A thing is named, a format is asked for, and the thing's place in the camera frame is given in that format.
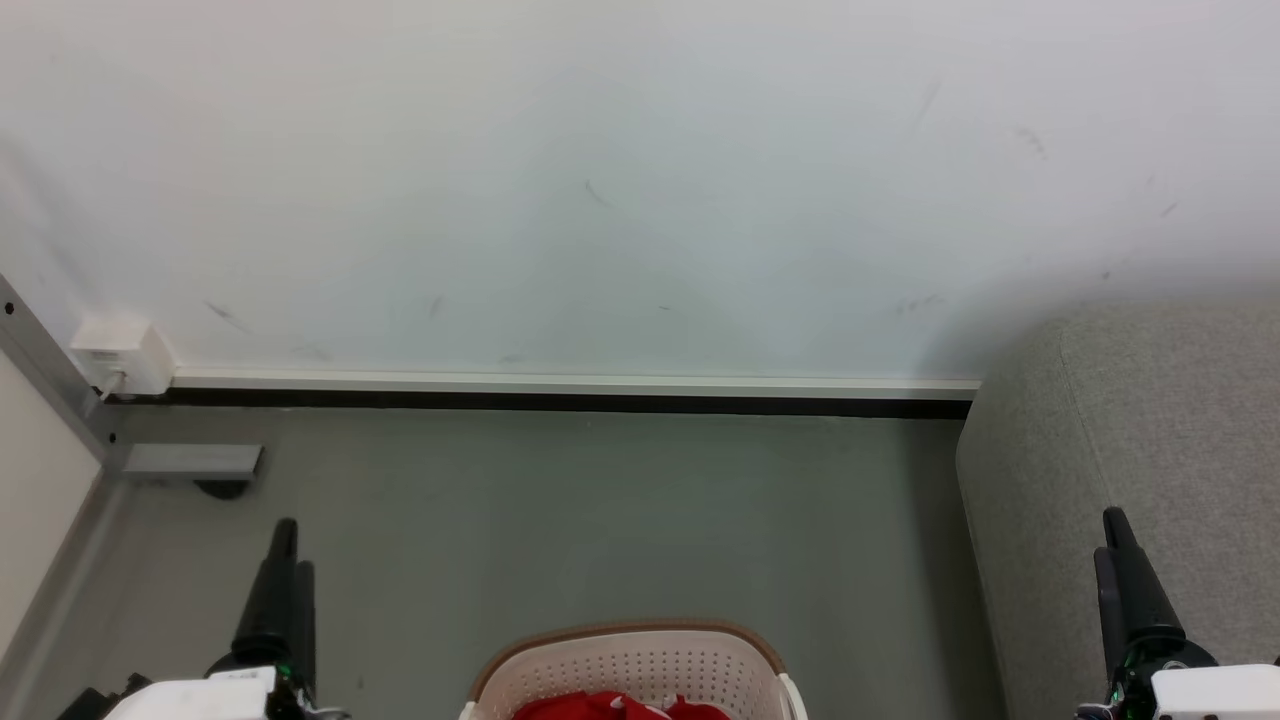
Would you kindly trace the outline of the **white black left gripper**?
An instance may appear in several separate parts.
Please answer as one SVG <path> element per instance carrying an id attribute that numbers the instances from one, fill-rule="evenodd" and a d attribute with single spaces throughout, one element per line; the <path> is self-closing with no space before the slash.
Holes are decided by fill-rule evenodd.
<path id="1" fill-rule="evenodd" d="M 105 717 L 306 719 L 308 693 L 317 692 L 315 566 L 298 562 L 297 543 L 298 523 L 283 518 L 259 565 L 230 651 L 206 676 L 145 683 L 115 700 Z"/>

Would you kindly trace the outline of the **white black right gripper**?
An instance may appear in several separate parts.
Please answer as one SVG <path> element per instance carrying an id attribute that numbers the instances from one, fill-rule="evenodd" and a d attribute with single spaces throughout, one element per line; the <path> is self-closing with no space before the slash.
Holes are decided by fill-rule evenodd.
<path id="1" fill-rule="evenodd" d="M 1123 509 L 1102 515 L 1093 552 L 1103 659 L 1119 664 L 1079 719 L 1277 719 L 1279 666 L 1220 665 L 1185 630 Z"/>

